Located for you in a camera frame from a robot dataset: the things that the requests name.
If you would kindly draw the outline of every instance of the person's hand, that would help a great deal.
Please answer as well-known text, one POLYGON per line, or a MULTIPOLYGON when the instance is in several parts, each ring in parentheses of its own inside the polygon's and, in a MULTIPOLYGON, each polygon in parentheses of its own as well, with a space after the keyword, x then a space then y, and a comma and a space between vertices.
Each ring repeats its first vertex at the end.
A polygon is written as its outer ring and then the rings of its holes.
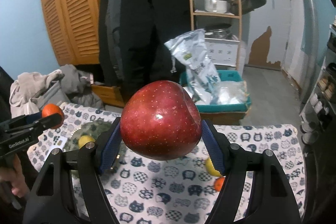
POLYGON ((13 186, 12 193, 19 198, 22 198, 29 193, 29 188, 25 182, 25 177, 22 173, 20 159, 17 155, 13 159, 13 169, 0 167, 0 181, 8 181, 13 186))

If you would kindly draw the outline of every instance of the gray floor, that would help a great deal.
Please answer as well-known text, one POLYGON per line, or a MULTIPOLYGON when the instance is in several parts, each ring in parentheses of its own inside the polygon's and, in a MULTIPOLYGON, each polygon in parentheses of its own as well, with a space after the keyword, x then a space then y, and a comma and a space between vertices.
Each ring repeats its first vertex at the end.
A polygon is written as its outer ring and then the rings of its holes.
MULTIPOLYGON (((241 125, 292 124, 299 129, 298 92, 280 71, 245 67, 243 79, 247 82, 252 109, 241 125)), ((121 108, 112 106, 106 106, 106 110, 122 112, 121 108)))

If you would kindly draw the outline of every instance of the silver pot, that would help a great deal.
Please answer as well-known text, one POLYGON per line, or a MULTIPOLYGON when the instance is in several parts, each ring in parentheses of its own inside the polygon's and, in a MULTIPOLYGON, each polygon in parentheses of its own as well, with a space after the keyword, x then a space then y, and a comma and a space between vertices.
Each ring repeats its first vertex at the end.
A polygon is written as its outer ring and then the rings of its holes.
POLYGON ((232 38, 231 24, 220 24, 205 28, 207 38, 222 38, 230 40, 232 38))
POLYGON ((230 10, 230 0, 204 0, 204 9, 211 13, 225 14, 230 10))

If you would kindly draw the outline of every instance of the yellow lemon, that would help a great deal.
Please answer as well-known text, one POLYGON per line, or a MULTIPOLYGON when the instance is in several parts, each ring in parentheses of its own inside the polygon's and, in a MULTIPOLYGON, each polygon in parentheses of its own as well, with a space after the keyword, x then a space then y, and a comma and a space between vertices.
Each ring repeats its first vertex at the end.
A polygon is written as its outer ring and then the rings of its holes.
POLYGON ((83 135, 78 141, 78 146, 79 148, 82 148, 82 146, 86 145, 88 142, 94 142, 94 141, 95 139, 92 138, 91 136, 83 135))
POLYGON ((205 167, 208 171, 208 173, 214 177, 221 177, 221 173, 219 173, 212 165, 212 162, 211 162, 211 159, 208 158, 206 161, 205 161, 205 167))

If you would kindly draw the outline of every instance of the plastic bag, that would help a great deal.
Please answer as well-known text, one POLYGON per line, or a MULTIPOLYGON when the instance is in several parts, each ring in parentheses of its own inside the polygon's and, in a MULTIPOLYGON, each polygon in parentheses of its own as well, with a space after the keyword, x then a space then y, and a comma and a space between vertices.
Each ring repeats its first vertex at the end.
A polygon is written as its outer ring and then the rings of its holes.
POLYGON ((184 33, 165 43, 171 54, 186 66, 187 82, 194 102, 217 104, 215 85, 220 82, 215 65, 210 60, 205 45, 205 30, 184 33))
POLYGON ((216 92, 218 93, 218 105, 245 104, 249 96, 245 81, 220 82, 216 85, 216 92))

